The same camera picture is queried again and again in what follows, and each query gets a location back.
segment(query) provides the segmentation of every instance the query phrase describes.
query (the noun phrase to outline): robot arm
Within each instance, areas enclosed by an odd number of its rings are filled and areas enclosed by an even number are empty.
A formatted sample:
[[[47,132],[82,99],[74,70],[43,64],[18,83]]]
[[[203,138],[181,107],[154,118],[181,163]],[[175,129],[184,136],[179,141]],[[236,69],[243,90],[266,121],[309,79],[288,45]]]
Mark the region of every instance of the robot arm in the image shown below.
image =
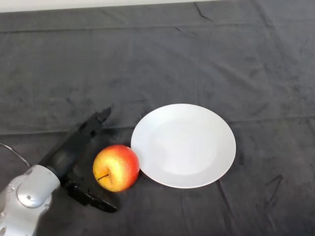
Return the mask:
[[[87,144],[102,130],[110,112],[107,108],[93,114],[0,193],[0,236],[35,235],[39,219],[51,206],[52,192],[60,186],[83,205],[90,204],[106,212],[117,211],[103,196],[93,194],[72,172]]]

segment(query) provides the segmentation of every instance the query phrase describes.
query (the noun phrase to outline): apple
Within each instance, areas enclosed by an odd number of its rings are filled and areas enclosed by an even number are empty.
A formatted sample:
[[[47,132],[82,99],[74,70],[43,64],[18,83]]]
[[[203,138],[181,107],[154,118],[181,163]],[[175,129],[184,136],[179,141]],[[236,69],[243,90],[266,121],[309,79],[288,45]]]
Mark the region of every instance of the apple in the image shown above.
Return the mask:
[[[139,160],[129,147],[112,145],[103,149],[93,163],[93,174],[98,184],[112,191],[123,191],[136,181]]]

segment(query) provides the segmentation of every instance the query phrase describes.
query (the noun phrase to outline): dark gray fabric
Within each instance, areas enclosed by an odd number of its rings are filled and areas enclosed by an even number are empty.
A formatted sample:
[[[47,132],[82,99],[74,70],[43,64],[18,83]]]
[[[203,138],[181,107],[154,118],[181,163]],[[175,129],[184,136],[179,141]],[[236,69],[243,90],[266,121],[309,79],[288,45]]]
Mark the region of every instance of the dark gray fabric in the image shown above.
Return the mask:
[[[90,162],[172,103],[218,113],[237,141],[220,181],[181,190],[141,174],[114,195],[115,214],[59,190],[38,235],[314,235],[314,10],[313,0],[219,0],[0,14],[0,142],[30,162],[109,105]],[[25,167],[0,156],[4,188]]]

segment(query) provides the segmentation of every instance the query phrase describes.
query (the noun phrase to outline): cable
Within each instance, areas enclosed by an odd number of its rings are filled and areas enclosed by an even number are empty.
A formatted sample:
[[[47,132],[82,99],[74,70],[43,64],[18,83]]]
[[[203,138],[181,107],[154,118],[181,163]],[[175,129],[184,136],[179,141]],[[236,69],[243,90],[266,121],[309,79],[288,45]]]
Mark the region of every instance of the cable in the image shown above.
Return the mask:
[[[0,145],[9,149],[12,153],[14,153],[17,157],[19,157],[24,162],[24,164],[26,164],[28,167],[32,167],[32,165],[27,160],[25,160],[16,150],[2,143],[0,143]]]

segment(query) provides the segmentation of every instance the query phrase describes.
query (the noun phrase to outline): white plate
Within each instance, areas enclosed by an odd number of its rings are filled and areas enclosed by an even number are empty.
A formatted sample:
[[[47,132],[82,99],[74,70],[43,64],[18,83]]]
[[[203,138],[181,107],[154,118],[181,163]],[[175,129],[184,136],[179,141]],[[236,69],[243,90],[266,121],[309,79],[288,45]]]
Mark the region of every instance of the white plate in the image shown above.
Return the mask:
[[[231,167],[235,138],[214,112],[190,104],[160,107],[137,124],[131,138],[140,169],[176,188],[196,188],[222,177]]]

